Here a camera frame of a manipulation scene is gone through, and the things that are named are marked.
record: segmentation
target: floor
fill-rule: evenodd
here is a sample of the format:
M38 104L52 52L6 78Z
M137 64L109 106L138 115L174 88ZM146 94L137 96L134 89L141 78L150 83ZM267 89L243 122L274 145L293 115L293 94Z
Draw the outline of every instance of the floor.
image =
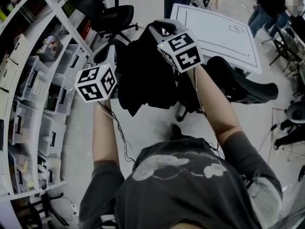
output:
M142 26L146 26L153 20L163 17L163 0L125 0L125 2L135 7L133 22L138 22ZM247 23L253 12L254 4L255 0L219 0L218 9L216 10L212 6L212 10ZM136 33L131 32L129 36L137 39L141 31L140 29ZM276 83L279 88L278 98L266 104L232 104L245 133L257 149L260 148L271 126L285 120L283 110L289 106L290 101L293 99L292 93L294 91L293 80L285 77L282 72L286 66L285 60L279 59L271 67L269 66L270 61L276 56L276 52L272 43L267 42L263 46L261 45L261 42L267 39L266 32L260 30L255 42L263 72L261 75L251 74L249 79L258 83ZM136 116L132 118L127 111L121 109L118 101L113 100L112 109L120 120L126 139L132 147L132 149L128 148L129 155L137 157L142 148L163 141L167 136L170 123L175 122L178 108L179 106L175 106L170 110L163 110L143 106ZM52 193L63 191L65 196L77 208L79 208L81 198L91 180L93 168L91 152L92 110L92 104L83 103L76 95L72 112L68 119L65 146L62 154L62 176L67 181L67 184L52 191ZM217 145L213 131L206 118L201 114L188 114L186 119L180 123L180 127L185 135L204 137L208 142L212 142L214 146ZM131 173L132 162L127 163L124 160L122 140L119 133L117 132L116 134L122 173L127 177ZM284 217L289 213L298 195L301 183L297 183L297 177L305 160L298 158L296 154L290 154L289 157L291 146L286 146L286 150L278 151L274 151L271 148L272 141L281 135L285 134L277 130L273 134L269 133L262 145L260 154L269 163L282 184L284 193L282 217ZM294 145L293 151L302 154L303 148L304 144L297 144ZM62 216L73 219L73 221L69 221L70 228L77 228L78 219L75 215L70 216L73 214L70 204L71 202L68 199L59 199L54 203L54 206Z

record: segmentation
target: gray t-shirt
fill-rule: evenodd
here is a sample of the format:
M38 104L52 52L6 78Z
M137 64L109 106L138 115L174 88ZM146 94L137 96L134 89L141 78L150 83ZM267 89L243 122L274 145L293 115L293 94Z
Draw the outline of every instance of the gray t-shirt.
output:
M95 162L79 226L268 228L281 207L280 182L243 132L228 138L224 155L202 138L157 143L142 150L126 180L114 162Z

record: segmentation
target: storage box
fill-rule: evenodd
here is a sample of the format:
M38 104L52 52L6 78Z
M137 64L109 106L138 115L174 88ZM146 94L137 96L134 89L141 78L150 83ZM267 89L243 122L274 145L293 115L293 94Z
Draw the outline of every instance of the storage box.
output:
M13 102L15 117L9 125L9 142L15 144L28 144L34 129L34 118L37 109L21 104L18 100Z
M20 92L17 93L21 99L39 102L44 99L47 92L46 87L49 68L45 66L38 56L30 57L19 79Z
M10 59L19 64L21 59L28 48L29 41L24 37L23 34L19 35L14 41L15 48L13 52L10 54Z
M0 89L0 120L4 120L9 94Z
M10 178L14 190L20 194L34 189L32 163L21 146L9 146Z
M49 89L49 113L69 115L74 94L73 79L62 75L54 76Z
M61 182L61 159L38 153L38 182L42 189Z
M14 81L17 65L10 59L4 60L0 65L0 88L9 91Z
M38 150L45 156L61 156L66 125L42 115Z
M56 69L56 74L75 78L77 72L85 65L86 60L86 53L82 52L79 45L68 45Z

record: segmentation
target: clear plastic drawer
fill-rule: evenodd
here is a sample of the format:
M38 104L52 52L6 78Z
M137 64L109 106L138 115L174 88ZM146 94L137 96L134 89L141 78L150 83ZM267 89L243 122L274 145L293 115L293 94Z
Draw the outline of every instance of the clear plastic drawer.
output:
M75 78L77 72L83 68L86 60L86 54L79 45L68 45L56 69L56 74Z
M34 189L30 155L22 146L9 146L9 166L12 186L17 193Z
M61 182L61 159L38 154L38 183L42 189Z
M49 69L45 66L38 56L32 56L22 71L19 79L19 96L21 99L38 102L43 99L42 94L46 93L47 78Z
M16 71L17 64L12 60L6 59L0 65L0 88L9 91L13 83Z
M62 75L54 76L46 106L48 113L69 115L74 94L72 78Z
M42 115L38 150L45 156L61 156L66 125Z
M14 119L9 124L10 144L30 144L37 109L23 105L18 100L14 100L12 111L11 116L14 116Z

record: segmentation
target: black cloth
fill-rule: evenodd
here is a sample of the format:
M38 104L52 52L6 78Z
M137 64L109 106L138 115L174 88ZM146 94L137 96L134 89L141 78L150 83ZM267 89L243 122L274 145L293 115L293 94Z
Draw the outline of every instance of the black cloth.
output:
M285 0L259 0L263 10L272 18L283 12L285 8Z

